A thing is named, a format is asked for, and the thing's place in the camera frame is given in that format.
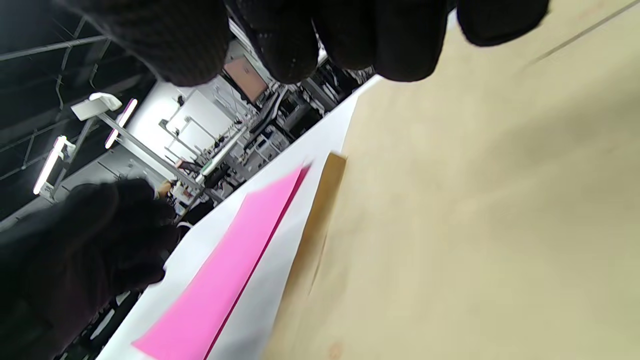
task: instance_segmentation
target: fluorescent light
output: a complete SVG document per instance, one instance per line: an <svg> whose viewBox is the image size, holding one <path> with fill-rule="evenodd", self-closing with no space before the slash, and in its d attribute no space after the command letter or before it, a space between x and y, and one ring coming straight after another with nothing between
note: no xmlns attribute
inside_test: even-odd
<svg viewBox="0 0 640 360"><path fill-rule="evenodd" d="M124 124L126 124L127 120L129 120L129 117L133 113L133 110L136 108L136 105L138 105L138 100L131 99L131 101L129 101L129 103L127 104L127 107L124 109L124 112L120 114L120 116L118 117L118 125L124 127ZM104 148L105 149L110 148L117 137L118 137L118 130L116 129L111 130L111 133L107 138L107 141L104 143Z"/></svg>
<svg viewBox="0 0 640 360"><path fill-rule="evenodd" d="M62 147L65 146L66 141L67 141L66 136L59 136L56 139L56 143L53 144L53 149L51 149L51 152L49 153L47 162L44 163L44 167L40 172L40 176L38 176L38 181L36 181L36 185L33 187L34 194L38 195L44 183L47 182L47 179L49 178L49 174L51 174L51 170L53 170L53 165L56 164L56 160L60 155L60 151L62 151Z"/></svg>

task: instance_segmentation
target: black glove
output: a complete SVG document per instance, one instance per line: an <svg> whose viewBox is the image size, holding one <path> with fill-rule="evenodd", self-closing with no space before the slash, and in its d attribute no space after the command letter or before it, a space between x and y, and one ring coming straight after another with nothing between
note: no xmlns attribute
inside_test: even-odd
<svg viewBox="0 0 640 360"><path fill-rule="evenodd" d="M50 359L113 297L160 281L174 216L125 180L79 186L0 233L0 359Z"/></svg>
<svg viewBox="0 0 640 360"><path fill-rule="evenodd" d="M396 81L435 69L447 14L470 42L499 45L526 34L549 0L58 0L87 16L178 86L211 80L224 65L227 9L271 75L297 83L316 68L316 32L328 56L345 69L371 65Z"/></svg>

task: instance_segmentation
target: white wall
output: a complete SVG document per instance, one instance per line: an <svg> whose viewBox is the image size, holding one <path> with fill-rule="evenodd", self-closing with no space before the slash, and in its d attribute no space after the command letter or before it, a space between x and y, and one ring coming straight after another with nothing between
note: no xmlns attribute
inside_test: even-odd
<svg viewBox="0 0 640 360"><path fill-rule="evenodd" d="M118 146L66 178L61 185L71 190L80 184L111 182L117 176L130 179L142 177L153 187L158 187L166 179L147 168L146 164L125 147ZM59 193L56 192L58 201L61 200L61 197L58 197Z"/></svg>
<svg viewBox="0 0 640 360"><path fill-rule="evenodd" d="M35 200L31 201L29 204L21 207L18 211L14 212L10 216L6 217L4 220L0 221L0 231L6 229L7 227L13 225L19 218L24 215L30 214L34 211L38 211L40 209L47 208L51 205L51 203L43 198L37 197Z"/></svg>
<svg viewBox="0 0 640 360"><path fill-rule="evenodd" d="M216 77L207 84L198 86L198 91L213 104L226 110L227 117L247 119L255 110L242 100L240 94L223 78Z"/></svg>
<svg viewBox="0 0 640 360"><path fill-rule="evenodd" d="M447 19L447 30L454 26L458 26L458 9L452 10L449 13L449 18Z"/></svg>
<svg viewBox="0 0 640 360"><path fill-rule="evenodd" d="M182 108L179 108L176 102L179 95L187 99ZM168 129L181 129L187 116L192 117L214 136L220 135L232 124L232 119L197 89L178 88L169 83L158 82L138 106L132 119L128 121L126 129L162 159L166 159L165 155L175 159L164 147L169 147L178 156L190 159L194 157L193 153L177 142L172 144L171 135L158 126L160 120L166 119L170 121ZM214 142L209 135L193 123L188 124L181 132L180 139L191 148L198 146L201 149L211 146ZM123 139L122 145L163 176L168 179L175 177L128 140Z"/></svg>

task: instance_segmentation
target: brown cardboard edge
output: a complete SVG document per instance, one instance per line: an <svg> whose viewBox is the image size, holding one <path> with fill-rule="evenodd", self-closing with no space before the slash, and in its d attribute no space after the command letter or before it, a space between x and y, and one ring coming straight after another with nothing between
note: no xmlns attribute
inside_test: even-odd
<svg viewBox="0 0 640 360"><path fill-rule="evenodd" d="M263 360L284 360L291 351L306 299L320 265L326 232L344 175L346 160L335 153L329 153L327 156L282 294L271 337L262 353Z"/></svg>

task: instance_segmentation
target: white sheet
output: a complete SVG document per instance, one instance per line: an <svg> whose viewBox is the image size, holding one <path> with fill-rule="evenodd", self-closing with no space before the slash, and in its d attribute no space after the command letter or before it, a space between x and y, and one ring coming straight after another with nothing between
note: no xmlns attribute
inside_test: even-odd
<svg viewBox="0 0 640 360"><path fill-rule="evenodd" d="M131 346L131 342L144 334L184 291L224 235L244 196L286 175L301 163L313 163L208 357L209 360L258 359L271 333L326 157L329 152L341 151L358 96L380 80L376 76L361 86L197 223L169 257L164 280L145 291L98 360L150 359Z"/></svg>

